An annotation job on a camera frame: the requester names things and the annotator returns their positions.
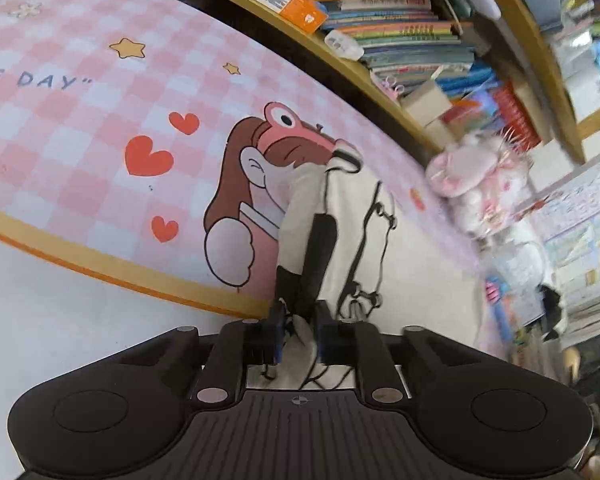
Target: red heart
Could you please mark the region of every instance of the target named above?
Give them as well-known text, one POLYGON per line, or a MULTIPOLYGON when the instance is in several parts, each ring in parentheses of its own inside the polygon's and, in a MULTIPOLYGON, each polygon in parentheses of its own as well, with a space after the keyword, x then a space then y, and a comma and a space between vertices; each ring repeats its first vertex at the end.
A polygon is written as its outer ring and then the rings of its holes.
POLYGON ((140 135, 131 139, 125 148, 126 170, 129 175, 157 176, 173 167, 173 155, 169 152, 152 153, 154 142, 140 135))
POLYGON ((151 231, 160 243, 173 240, 178 234, 178 223, 175 220, 170 220, 166 224, 161 216, 154 216, 151 220, 151 231))
POLYGON ((169 122, 171 126, 185 135, 191 135, 200 126, 200 119, 194 114, 187 114, 183 117, 177 112, 171 112, 169 122))

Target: cartoon eye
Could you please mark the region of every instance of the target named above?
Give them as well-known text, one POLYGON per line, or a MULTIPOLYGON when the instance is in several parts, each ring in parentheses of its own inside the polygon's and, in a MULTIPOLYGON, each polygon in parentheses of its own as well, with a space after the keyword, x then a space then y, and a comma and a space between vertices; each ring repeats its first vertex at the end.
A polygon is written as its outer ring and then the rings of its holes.
POLYGON ((271 118, 283 128, 296 127, 296 118, 293 117, 293 115, 284 108, 273 108, 273 110, 271 111, 271 118))
POLYGON ((371 305, 374 307, 382 306, 382 294, 379 292, 373 292, 369 298, 371 305))
POLYGON ((360 295, 361 290, 360 284, 358 282, 353 282, 353 290, 350 291, 351 297, 357 298, 360 295))

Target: bookshelf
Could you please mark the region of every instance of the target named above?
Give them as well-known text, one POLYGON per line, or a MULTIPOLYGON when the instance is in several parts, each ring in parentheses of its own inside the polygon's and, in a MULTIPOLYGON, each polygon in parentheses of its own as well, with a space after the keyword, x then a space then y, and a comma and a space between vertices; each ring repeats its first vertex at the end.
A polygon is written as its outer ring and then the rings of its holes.
POLYGON ((241 6, 251 14, 259 17, 272 25, 283 34, 290 37, 303 48, 309 50, 312 54, 326 62, 332 68, 342 74, 349 82, 356 86, 361 92, 381 106, 391 117, 393 117, 402 126, 408 134, 412 135, 424 148, 433 152, 439 149, 427 138, 422 127, 413 120, 411 116, 405 113, 400 106, 391 101, 371 82, 369 71, 360 63, 339 58, 331 52, 329 47, 324 44, 324 35, 320 32, 309 35, 281 18, 255 0, 229 0, 234 4, 241 6))
POLYGON ((542 38, 538 24, 522 0, 496 0, 502 17, 525 51, 532 68, 548 97, 558 123, 561 144, 575 162, 584 163, 582 141, 600 130, 600 109, 580 121, 562 84, 560 69, 551 49, 542 38))

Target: white cloth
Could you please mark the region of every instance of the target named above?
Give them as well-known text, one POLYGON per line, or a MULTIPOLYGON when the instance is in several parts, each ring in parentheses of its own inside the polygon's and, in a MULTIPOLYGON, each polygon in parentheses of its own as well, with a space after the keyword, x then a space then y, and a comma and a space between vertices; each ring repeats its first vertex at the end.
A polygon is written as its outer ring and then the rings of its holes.
MULTIPOLYGON (((482 277, 446 257, 349 146, 339 144, 326 167, 305 164, 298 169, 280 227, 278 263, 293 274, 317 274, 321 285, 315 300, 325 300, 336 319, 365 319, 380 332, 393 334, 407 325, 421 325, 476 345, 486 305, 482 277), (331 219, 336 230, 324 228, 331 219), (325 251, 330 257, 320 276, 315 256, 324 260, 325 251)), ((288 307, 293 313, 295 305, 288 307)), ((354 385, 348 367, 332 366, 325 372, 317 362, 304 319, 290 316, 288 327, 277 377, 268 380, 252 372, 250 386, 354 385)))

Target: stack of books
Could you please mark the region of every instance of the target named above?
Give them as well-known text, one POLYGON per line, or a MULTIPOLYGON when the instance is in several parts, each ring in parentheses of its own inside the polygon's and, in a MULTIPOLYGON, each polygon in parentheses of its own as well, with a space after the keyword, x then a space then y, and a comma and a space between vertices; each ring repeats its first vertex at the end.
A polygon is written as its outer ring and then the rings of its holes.
MULTIPOLYGON (((448 86, 451 92, 472 86, 458 78, 469 75, 474 50, 461 44, 454 22, 442 20, 431 0, 317 1, 328 14, 322 29, 337 29, 354 38, 365 51, 361 61, 382 82, 399 86, 401 95, 436 71, 443 88, 448 86)), ((478 79, 483 82, 481 69, 478 79)))

